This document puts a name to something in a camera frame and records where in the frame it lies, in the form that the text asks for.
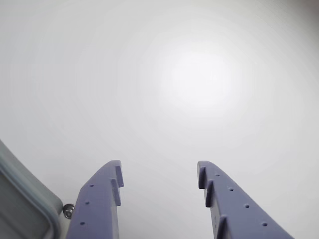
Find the blue-grey gripper finger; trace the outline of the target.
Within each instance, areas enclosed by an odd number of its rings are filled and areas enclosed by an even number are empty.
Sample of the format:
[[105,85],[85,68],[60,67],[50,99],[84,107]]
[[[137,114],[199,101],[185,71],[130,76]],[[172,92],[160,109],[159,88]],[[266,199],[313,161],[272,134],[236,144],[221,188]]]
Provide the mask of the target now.
[[102,166],[81,188],[66,235],[67,239],[118,239],[117,207],[124,186],[121,162]]
[[291,239],[224,171],[209,161],[197,164],[198,187],[204,190],[215,239]]

